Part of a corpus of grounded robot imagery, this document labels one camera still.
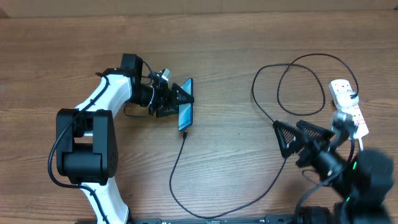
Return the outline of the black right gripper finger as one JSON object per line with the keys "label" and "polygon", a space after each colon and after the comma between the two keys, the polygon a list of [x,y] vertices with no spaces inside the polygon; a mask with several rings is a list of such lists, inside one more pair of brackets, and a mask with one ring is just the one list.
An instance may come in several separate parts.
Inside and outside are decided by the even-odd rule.
{"label": "black right gripper finger", "polygon": [[304,120],[296,123],[296,127],[306,133],[309,138],[329,141],[335,134],[329,129],[314,125]]}
{"label": "black right gripper finger", "polygon": [[273,122],[272,127],[283,158],[288,158],[304,148],[303,131],[278,120]]}

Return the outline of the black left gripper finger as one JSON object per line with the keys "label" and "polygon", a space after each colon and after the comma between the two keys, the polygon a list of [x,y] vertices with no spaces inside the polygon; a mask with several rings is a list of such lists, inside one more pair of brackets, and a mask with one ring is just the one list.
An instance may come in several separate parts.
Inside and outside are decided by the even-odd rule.
{"label": "black left gripper finger", "polygon": [[156,118],[163,118],[178,113],[179,106],[161,106],[156,109]]}
{"label": "black left gripper finger", "polygon": [[194,103],[194,97],[188,94],[176,83],[173,83],[171,88],[171,104],[184,105],[189,103]]}

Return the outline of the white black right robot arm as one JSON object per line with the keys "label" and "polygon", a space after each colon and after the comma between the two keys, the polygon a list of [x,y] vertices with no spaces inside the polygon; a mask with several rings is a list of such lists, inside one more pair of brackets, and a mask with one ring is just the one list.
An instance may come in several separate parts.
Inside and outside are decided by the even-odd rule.
{"label": "white black right robot arm", "polygon": [[[337,148],[353,137],[353,121],[336,119],[331,129],[300,120],[296,126],[274,121],[273,128],[283,158],[298,154],[296,166],[312,167],[320,183],[305,193],[296,204],[292,223],[391,223],[383,205],[394,181],[393,160],[377,149],[347,159]],[[322,187],[331,187],[342,197],[332,211],[326,207],[305,207],[303,202]]]}

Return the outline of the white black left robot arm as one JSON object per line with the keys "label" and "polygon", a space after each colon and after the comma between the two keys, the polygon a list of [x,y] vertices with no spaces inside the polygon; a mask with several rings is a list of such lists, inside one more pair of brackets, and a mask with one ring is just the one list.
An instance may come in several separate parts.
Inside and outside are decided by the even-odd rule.
{"label": "white black left robot arm", "polygon": [[176,114],[178,131],[193,124],[193,79],[182,85],[169,82],[170,70],[151,70],[136,54],[123,54],[121,64],[99,72],[96,90],[75,108],[56,116],[56,140],[47,162],[50,179],[59,187],[80,189],[96,214],[96,223],[133,223],[114,178],[118,145],[114,118],[128,103],[147,108],[158,118]]}

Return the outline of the blue Samsung smartphone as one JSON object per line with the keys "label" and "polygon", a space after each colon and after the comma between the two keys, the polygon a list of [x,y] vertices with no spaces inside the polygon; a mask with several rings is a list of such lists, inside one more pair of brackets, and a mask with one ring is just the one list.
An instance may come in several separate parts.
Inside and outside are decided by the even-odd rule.
{"label": "blue Samsung smartphone", "polygon": [[[193,78],[189,78],[180,86],[184,91],[193,96]],[[183,131],[193,124],[193,103],[179,106],[178,131]]]}

